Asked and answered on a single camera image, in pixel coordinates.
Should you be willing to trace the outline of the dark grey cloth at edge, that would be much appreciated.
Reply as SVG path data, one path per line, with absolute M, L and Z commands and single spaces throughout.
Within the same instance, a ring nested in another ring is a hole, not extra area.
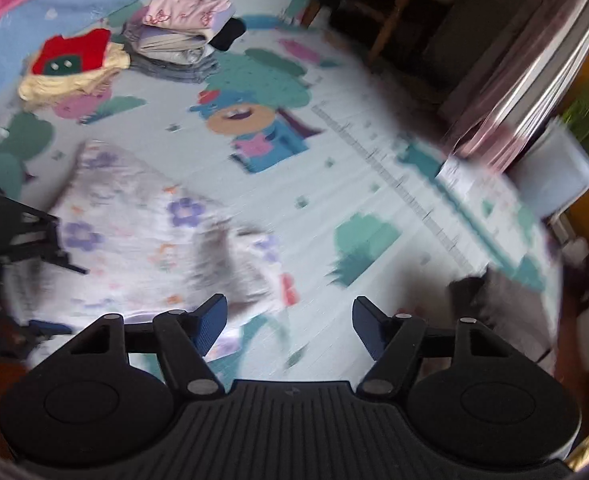
M 556 336 L 541 294 L 492 268 L 447 287 L 455 318 L 475 318 L 537 364 L 552 355 Z

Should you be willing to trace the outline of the pink grey folded clothes stack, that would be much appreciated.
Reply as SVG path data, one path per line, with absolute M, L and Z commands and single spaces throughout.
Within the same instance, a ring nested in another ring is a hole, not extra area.
M 123 25 L 131 69 L 198 84 L 217 71 L 215 54 L 247 31 L 232 0 L 150 0 Z

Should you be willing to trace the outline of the white plastic bin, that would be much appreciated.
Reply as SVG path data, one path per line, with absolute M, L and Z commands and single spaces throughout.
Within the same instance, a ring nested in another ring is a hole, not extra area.
M 564 211 L 589 190 L 589 156 L 558 117 L 508 170 L 522 203 L 537 218 Z

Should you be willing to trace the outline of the colourful cartoon play mat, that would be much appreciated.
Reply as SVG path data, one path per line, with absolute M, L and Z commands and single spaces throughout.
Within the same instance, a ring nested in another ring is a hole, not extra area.
M 276 237 L 299 300 L 241 328 L 211 361 L 237 378 L 346 379 L 370 365 L 352 329 L 367 296 L 389 313 L 454 322 L 448 285 L 497 270 L 541 294 L 556 336 L 560 267 L 501 177 L 459 166 L 427 138 L 420 107 L 337 41 L 276 14 L 198 84 L 122 70 L 93 93 L 26 110 L 0 97 L 0 190 L 52 211 L 88 141 L 124 148 L 245 226 Z

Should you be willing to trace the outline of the white floral quilted baby garment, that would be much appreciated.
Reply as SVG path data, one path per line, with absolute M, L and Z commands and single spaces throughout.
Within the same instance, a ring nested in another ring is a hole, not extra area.
M 272 233 L 245 226 L 124 148 L 86 142 L 51 213 L 62 248 L 84 271 L 37 260 L 10 266 L 7 292 L 23 323 L 78 332 L 111 312 L 147 323 L 222 294 L 227 325 L 206 353 L 213 361 L 240 350 L 241 328 L 253 318 L 299 300 Z

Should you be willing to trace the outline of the red green yellow folded clothes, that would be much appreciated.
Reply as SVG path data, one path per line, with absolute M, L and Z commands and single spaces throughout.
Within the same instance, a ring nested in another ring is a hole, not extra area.
M 26 110 L 34 110 L 71 96 L 85 96 L 130 65 L 130 56 L 122 44 L 111 41 L 109 29 L 55 36 L 26 62 L 18 97 Z

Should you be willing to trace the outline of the pink striped curtain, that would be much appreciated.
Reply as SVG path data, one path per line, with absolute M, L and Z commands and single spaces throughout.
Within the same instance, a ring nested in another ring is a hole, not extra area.
M 589 53 L 589 0 L 526 0 L 441 108 L 444 148 L 495 172 L 523 152 Z

